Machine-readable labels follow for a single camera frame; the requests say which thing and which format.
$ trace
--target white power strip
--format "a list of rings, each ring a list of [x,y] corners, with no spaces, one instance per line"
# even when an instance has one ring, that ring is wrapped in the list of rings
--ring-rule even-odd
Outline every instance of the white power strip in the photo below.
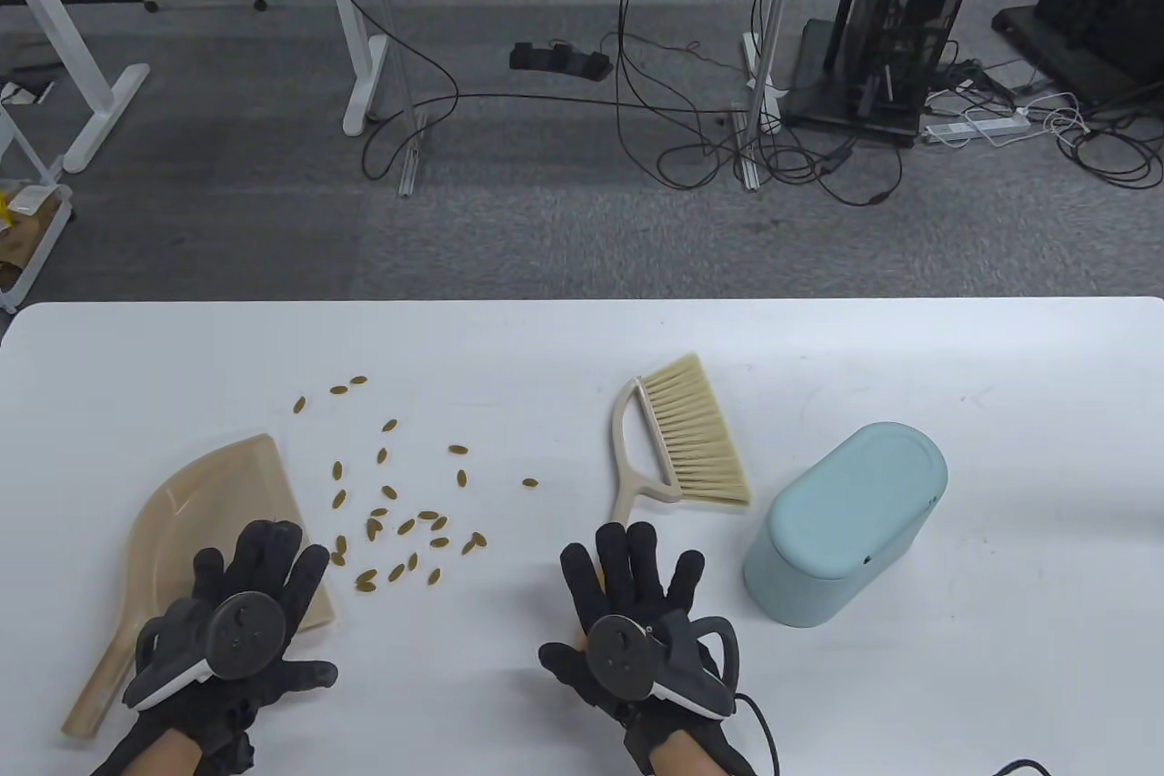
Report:
[[[1027,133],[1030,130],[1030,120],[1027,115],[1015,112],[1010,119],[982,119],[973,123],[927,123],[922,131],[922,140],[927,143],[960,143],[964,140],[978,140],[982,133],[987,136],[1009,136],[1013,133]]]

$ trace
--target black cable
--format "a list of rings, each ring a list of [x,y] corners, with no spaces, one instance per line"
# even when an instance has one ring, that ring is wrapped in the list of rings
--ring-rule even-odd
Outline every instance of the black cable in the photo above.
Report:
[[[1030,768],[1036,770],[1041,776],[1051,776],[1046,768],[1043,767],[1038,761],[1031,761],[1029,757],[1020,757],[1017,761],[1012,761],[1009,764],[999,770],[994,776],[1010,776],[1015,770],[1021,770],[1023,768]]]
[[[623,148],[623,152],[626,154],[629,159],[632,161],[633,164],[637,165],[637,168],[643,170],[643,172],[646,176],[652,177],[654,181],[660,183],[660,185],[666,186],[667,188],[673,188],[673,190],[701,188],[702,186],[705,186],[708,185],[708,183],[714,180],[714,178],[718,176],[719,170],[723,169],[724,165],[736,164],[737,161],[751,161],[752,157],[750,156],[750,154],[745,154],[745,151],[747,151],[747,149],[753,147],[759,148],[759,151],[761,154],[761,162],[759,162],[759,164],[757,165],[765,165],[765,169],[768,169],[768,178],[764,178],[764,180],[761,180],[761,185],[766,185],[766,183],[772,181],[774,179],[779,181],[794,183],[794,185],[803,185],[804,183],[817,181],[819,183],[822,188],[825,190],[828,194],[830,194],[830,197],[837,199],[837,201],[839,202],[844,202],[845,206],[864,207],[864,206],[874,206],[876,205],[876,202],[885,202],[885,199],[888,198],[888,195],[893,193],[893,191],[896,190],[897,185],[901,183],[902,168],[901,168],[901,156],[899,152],[897,154],[899,178],[896,185],[894,185],[893,188],[890,188],[889,191],[882,191],[882,193],[880,194],[874,194],[874,197],[871,198],[870,201],[867,202],[852,202],[847,201],[847,199],[838,197],[838,194],[836,194],[835,191],[829,190],[828,185],[824,185],[824,183],[819,180],[819,176],[823,175],[823,172],[821,172],[821,169],[823,168],[823,165],[826,164],[828,161],[836,161],[837,152],[843,151],[843,149],[845,148],[851,148],[852,141],[854,140],[850,140],[847,141],[847,143],[842,144],[842,147],[837,148],[835,152],[823,154],[823,156],[822,154],[815,154],[808,151],[808,149],[803,148],[802,144],[800,144],[800,141],[797,141],[797,145],[795,148],[787,147],[787,144],[785,144],[785,147],[778,147],[778,144],[773,144],[773,147],[769,148],[769,154],[774,154],[774,156],[776,156],[775,171],[773,172],[774,168],[773,165],[769,165],[769,161],[772,161],[772,157],[764,156],[764,136],[754,136],[753,140],[750,140],[748,143],[745,144],[744,149],[740,149],[739,147],[737,147],[737,144],[728,144],[730,143],[731,140],[736,138],[734,133],[729,133],[729,135],[724,136],[724,138],[722,140],[708,138],[708,136],[704,135],[703,133],[702,115],[729,115],[730,118],[731,111],[698,109],[698,107],[695,106],[695,104],[691,102],[689,98],[686,98],[686,95],[682,94],[681,91],[677,91],[677,88],[673,88],[673,86],[667,85],[666,81],[661,81],[656,77],[652,77],[651,74],[645,73],[643,69],[639,69],[639,66],[636,64],[632,57],[627,56],[625,40],[627,40],[627,36],[632,37],[632,40],[636,40],[637,37],[637,40],[644,41],[644,43],[655,44],[658,45],[658,48],[666,49],[666,51],[683,51],[687,54],[691,54],[691,56],[698,57],[700,60],[712,62],[712,64],[716,64],[716,60],[707,59],[707,57],[698,56],[698,54],[695,52],[695,47],[697,45],[697,43],[689,43],[687,48],[680,49],[680,48],[674,48],[674,45],[653,43],[652,40],[644,40],[644,37],[641,36],[629,35],[626,30],[626,20],[630,10],[631,0],[619,0],[618,3],[619,7],[618,27],[617,30],[613,33],[616,37],[618,37],[618,52],[615,64],[616,78],[615,78],[613,101],[610,101],[610,99],[595,99],[595,98],[560,98],[560,95],[549,95],[549,94],[463,93],[463,91],[461,91],[460,88],[456,78],[454,78],[453,74],[449,73],[447,69],[445,69],[443,65],[441,65],[436,60],[433,60],[432,57],[427,56],[427,54],[420,52],[419,49],[413,48],[413,45],[405,43],[405,41],[400,40],[399,36],[396,36],[395,33],[388,31],[382,23],[378,23],[377,20],[375,20],[374,16],[370,15],[369,12],[367,12],[365,8],[360,5],[360,2],[355,0],[348,0],[348,1],[352,2],[352,5],[367,19],[368,22],[372,23],[374,27],[379,28],[379,30],[385,33],[385,35],[389,36],[390,40],[396,41],[396,43],[403,45],[403,48],[406,49],[406,51],[414,54],[414,56],[420,57],[421,60],[425,60],[427,62],[427,64],[435,66],[435,69],[439,69],[441,74],[445,74],[445,78],[448,78],[448,81],[450,83],[450,85],[453,85],[453,94],[442,94],[438,95],[438,98],[424,99],[424,101],[413,104],[413,107],[420,107],[420,106],[428,106],[428,104],[432,102],[445,102],[445,101],[453,102],[452,106],[448,107],[448,111],[445,111],[443,114],[440,115],[440,118],[433,119],[432,122],[421,124],[418,130],[412,131],[410,136],[406,136],[406,138],[404,138],[402,143],[398,144],[396,151],[392,152],[392,156],[389,158],[384,168],[379,170],[379,172],[374,173],[370,172],[370,170],[368,169],[368,156],[370,152],[371,144],[375,143],[376,136],[381,135],[381,133],[385,130],[388,124],[393,122],[395,119],[399,119],[400,115],[404,114],[404,111],[397,111],[395,112],[393,115],[390,115],[388,119],[376,120],[375,127],[372,128],[372,130],[369,133],[369,136],[367,136],[367,140],[364,141],[360,162],[362,173],[364,173],[364,177],[369,178],[369,180],[371,181],[377,181],[379,180],[379,178],[388,176],[392,165],[395,165],[396,159],[398,159],[400,152],[404,151],[404,148],[407,148],[410,141],[412,138],[416,138],[416,136],[421,135],[421,133],[431,130],[431,128],[433,127],[436,127],[436,124],[443,122],[445,119],[448,119],[449,115],[453,114],[453,111],[456,109],[462,98],[510,98],[510,99],[535,99],[535,101],[548,101],[548,102],[581,102],[581,104],[589,104],[589,106],[613,106],[616,131],[618,135],[620,148]],[[654,104],[645,101],[643,95],[639,93],[639,90],[634,85],[633,78],[631,77],[632,72],[639,74],[639,77],[643,77],[644,80],[646,81],[653,81],[655,83],[655,85],[662,86],[662,88],[665,90],[669,90],[670,93],[676,94],[677,98],[682,99],[682,101],[686,102],[687,107],[654,106]],[[626,83],[627,88],[634,95],[637,102],[623,101],[623,99],[620,98],[620,81]],[[626,143],[626,140],[624,138],[623,127],[622,127],[623,109],[648,111],[653,115],[656,115],[656,118],[666,120],[667,123],[673,123],[675,124],[675,127],[680,127],[682,128],[682,130],[691,133],[691,135],[696,137],[696,141],[694,141],[694,143],[677,144],[677,147],[663,149],[663,151],[661,151],[656,157],[655,161],[656,173],[653,173],[651,169],[646,168],[644,163],[640,162],[639,157],[637,157],[636,154],[632,154],[631,149],[629,148],[629,144]],[[690,127],[689,123],[683,123],[681,122],[680,119],[672,118],[672,114],[695,115],[696,126]],[[667,157],[674,156],[674,154],[677,152],[688,151],[688,149],[691,148],[701,149],[704,156],[712,156],[712,154],[718,154],[715,161],[715,165],[712,165],[712,168],[708,170],[708,172],[704,173],[703,177],[697,178],[697,180],[695,181],[677,181],[675,180],[675,178],[669,177],[668,173],[666,173],[666,170],[663,169],[663,164]],[[781,152],[797,152],[799,156],[801,156],[801,159],[804,162],[803,168],[799,170],[779,168],[779,154]],[[844,162],[844,159],[837,162],[836,165],[839,165],[840,162]],[[733,165],[733,173],[736,173],[736,177],[738,178],[741,177],[739,165]]]
[[[759,704],[740,691],[736,692],[736,699],[746,703],[755,714],[755,720],[760,722],[760,729],[764,731],[764,739],[768,743],[768,754],[772,756],[772,776],[780,776],[780,756],[776,754],[776,741],[772,739],[772,729],[769,729],[768,720],[764,718],[764,713],[760,711]],[[1018,760],[1012,761],[1009,764],[994,774],[994,776],[1010,776],[1010,774],[1022,769],[1035,770],[1039,774],[1039,776],[1051,776],[1051,773],[1043,767],[1043,764],[1029,757],[1020,757]]]
[[[772,739],[772,731],[768,728],[768,720],[764,718],[764,713],[760,712],[760,706],[757,705],[747,695],[736,692],[736,699],[743,700],[750,707],[752,712],[755,713],[755,720],[760,722],[760,729],[764,731],[764,739],[768,741],[768,754],[772,755],[772,776],[780,776],[780,756],[776,754],[776,741]]]

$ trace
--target computer case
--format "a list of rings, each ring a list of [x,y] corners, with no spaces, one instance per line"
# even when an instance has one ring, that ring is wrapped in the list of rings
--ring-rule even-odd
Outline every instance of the computer case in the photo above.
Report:
[[[843,56],[858,118],[873,106],[920,114],[961,1],[853,0]]]
[[[911,143],[961,2],[842,0],[839,24],[804,28],[785,118]]]
[[[1088,106],[1164,85],[1164,0],[1039,0],[994,28]]]

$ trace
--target black glove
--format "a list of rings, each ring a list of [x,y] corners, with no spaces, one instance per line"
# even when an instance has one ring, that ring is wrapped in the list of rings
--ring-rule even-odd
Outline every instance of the black glove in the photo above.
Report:
[[[674,610],[690,612],[695,585],[703,576],[703,555],[698,551],[680,555],[670,588],[663,593],[655,561],[658,540],[651,525],[639,521],[626,529],[619,522],[603,525],[595,542],[605,590],[582,543],[570,543],[561,556],[562,576],[574,597],[574,608],[584,633],[589,634],[599,618],[610,614],[626,615],[646,627]],[[700,654],[704,667],[718,676],[715,660],[702,645]],[[538,660],[559,682],[573,688],[579,697],[626,728],[624,745],[644,774],[654,773],[651,753],[669,735],[686,731],[731,776],[754,776],[744,756],[728,745],[718,721],[654,697],[636,703],[619,700],[598,684],[587,665],[585,654],[565,643],[545,643],[538,649]]]
[[[331,688],[338,670],[327,661],[284,661],[286,650],[327,569],[322,546],[308,546],[299,558],[303,531],[289,521],[253,521],[239,535],[234,560],[223,569],[218,549],[194,556],[192,597],[218,606],[244,590],[258,590],[283,608],[286,633],[278,656],[255,676],[225,682],[217,677],[182,689],[137,717],[93,776],[119,776],[166,731],[178,731],[203,750],[199,776],[240,774],[250,767],[254,749],[246,735],[260,707],[289,691]]]

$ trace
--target beige dustpan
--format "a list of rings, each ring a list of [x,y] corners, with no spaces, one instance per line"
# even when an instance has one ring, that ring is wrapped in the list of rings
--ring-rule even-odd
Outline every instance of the beige dustpan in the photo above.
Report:
[[[155,490],[129,535],[126,596],[118,629],[61,726],[63,733],[78,739],[97,733],[133,664],[142,625],[178,598],[190,597],[194,582],[191,561],[199,549],[213,546],[229,563],[235,540],[254,519],[303,526],[278,448],[265,434],[193,461]],[[333,619],[335,610],[327,590],[320,586],[301,629]]]

